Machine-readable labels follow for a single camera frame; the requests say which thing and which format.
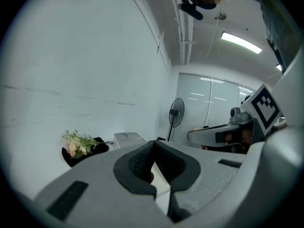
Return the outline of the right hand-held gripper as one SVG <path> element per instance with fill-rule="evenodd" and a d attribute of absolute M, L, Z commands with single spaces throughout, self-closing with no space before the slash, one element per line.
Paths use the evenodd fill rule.
<path fill-rule="evenodd" d="M 232 140 L 232 132 L 251 123 L 252 143 L 263 142 L 281 115 L 277 101 L 263 84 L 243 104 L 230 110 L 230 124 L 193 130 L 187 138 L 193 144 L 223 147 L 228 139 Z"/>

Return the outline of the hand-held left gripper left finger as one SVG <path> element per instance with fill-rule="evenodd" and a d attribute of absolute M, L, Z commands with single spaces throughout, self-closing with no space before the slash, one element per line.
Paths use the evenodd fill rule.
<path fill-rule="evenodd" d="M 41 209 L 51 205 L 74 182 L 88 184 L 62 225 L 75 228 L 168 228 L 173 222 L 161 211 L 152 195 L 133 194 L 114 176 L 114 164 L 137 150 L 136 144 L 89 157 L 50 182 L 35 197 Z"/>

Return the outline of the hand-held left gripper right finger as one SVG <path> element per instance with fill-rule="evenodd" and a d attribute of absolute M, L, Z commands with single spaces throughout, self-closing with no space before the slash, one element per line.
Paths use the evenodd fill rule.
<path fill-rule="evenodd" d="M 228 223 L 241 199 L 233 179 L 244 155 L 199 150 L 171 142 L 154 142 L 154 161 L 168 183 L 166 215 L 156 223 Z"/>

